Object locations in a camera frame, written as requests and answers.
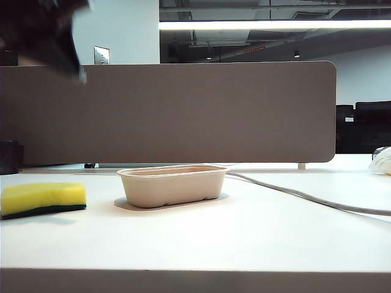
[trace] gray cable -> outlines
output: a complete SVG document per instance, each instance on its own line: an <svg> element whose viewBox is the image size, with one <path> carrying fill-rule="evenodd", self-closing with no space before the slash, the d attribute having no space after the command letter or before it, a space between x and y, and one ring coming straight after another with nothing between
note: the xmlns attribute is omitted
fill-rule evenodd
<svg viewBox="0 0 391 293"><path fill-rule="evenodd" d="M278 190L278 191L281 191L281 192L285 192L286 194L292 194L292 195L295 195L297 197L301 197L301 198L303 198L305 200L314 201L315 203L319 203L319 204L323 204L325 206L329 206L330 208L341 209L341 210L344 210L344 211L351 211L351 212L361 212L363 214L389 215L389 216L391 216L391 211L388 211L388 210L385 210L385 209L365 209L365 208L358 208L356 206L347 206L345 204L334 203L332 201L322 200L320 198L313 197L312 195L306 194L306 193L298 191L298 190L289 189L289 188L285 188L285 187L280 187L280 186L272 185L272 184L269 184L269 183L264 183L264 182L261 182L261 181L258 181L258 180L255 180L255 179L252 179L250 177L246 177L244 175L240 175L240 174L237 174L237 173L227 172L227 175L240 177L242 179L247 180L250 183L258 184L258 185L261 185L261 186L265 186L267 188L271 188L271 189L275 189L275 190Z"/></svg>

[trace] black object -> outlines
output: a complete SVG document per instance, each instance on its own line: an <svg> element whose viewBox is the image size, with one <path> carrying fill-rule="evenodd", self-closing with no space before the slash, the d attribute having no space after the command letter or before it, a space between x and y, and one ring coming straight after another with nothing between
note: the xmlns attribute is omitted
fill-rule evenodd
<svg viewBox="0 0 391 293"><path fill-rule="evenodd" d="M337 105L337 122L345 122L345 118L353 118L354 110L353 105Z"/></svg>
<svg viewBox="0 0 391 293"><path fill-rule="evenodd" d="M85 169L93 169L93 168L95 168L95 163L85 163L84 168Z"/></svg>
<svg viewBox="0 0 391 293"><path fill-rule="evenodd" d="M355 122L391 122L391 101L357 102Z"/></svg>
<svg viewBox="0 0 391 293"><path fill-rule="evenodd" d="M391 145L391 101L337 105L337 154L373 154ZM345 121L354 117L354 121Z"/></svg>
<svg viewBox="0 0 391 293"><path fill-rule="evenodd" d="M88 0L0 1L0 51L12 50L84 79L71 34L72 14Z"/></svg>
<svg viewBox="0 0 391 293"><path fill-rule="evenodd" d="M0 50L0 66L18 66L18 54L12 51Z"/></svg>
<svg viewBox="0 0 391 293"><path fill-rule="evenodd" d="M23 146L15 140L0 141L0 175L19 173L23 161Z"/></svg>

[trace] wall plate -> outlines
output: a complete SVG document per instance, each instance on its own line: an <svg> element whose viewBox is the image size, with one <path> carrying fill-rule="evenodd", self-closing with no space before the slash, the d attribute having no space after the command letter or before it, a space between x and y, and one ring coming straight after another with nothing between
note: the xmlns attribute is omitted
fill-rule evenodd
<svg viewBox="0 0 391 293"><path fill-rule="evenodd" d="M110 64L110 49L94 46L93 47L93 63L95 65Z"/></svg>

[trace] ceiling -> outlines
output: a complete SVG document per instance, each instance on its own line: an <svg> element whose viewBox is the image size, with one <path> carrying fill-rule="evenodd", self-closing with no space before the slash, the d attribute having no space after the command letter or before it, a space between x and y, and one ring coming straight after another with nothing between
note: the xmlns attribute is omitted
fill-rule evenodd
<svg viewBox="0 0 391 293"><path fill-rule="evenodd" d="M391 19L391 0L160 0L159 8L160 21ZM161 31L161 62L289 60L295 48L310 52L309 59L388 44L390 36L391 30Z"/></svg>

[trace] desk surface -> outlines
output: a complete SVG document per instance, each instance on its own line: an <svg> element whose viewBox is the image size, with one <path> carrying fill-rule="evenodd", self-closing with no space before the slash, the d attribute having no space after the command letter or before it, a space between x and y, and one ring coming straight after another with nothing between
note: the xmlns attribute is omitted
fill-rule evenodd
<svg viewBox="0 0 391 293"><path fill-rule="evenodd" d="M391 209L391 176L372 175L370 160L337 155L307 170L279 164L246 175L339 203ZM2 221L2 270L382 272L391 279L389 217L339 211L229 177L216 200L156 209L128 204L115 175L22 173L2 176L1 188L38 181L85 184L87 209Z"/></svg>

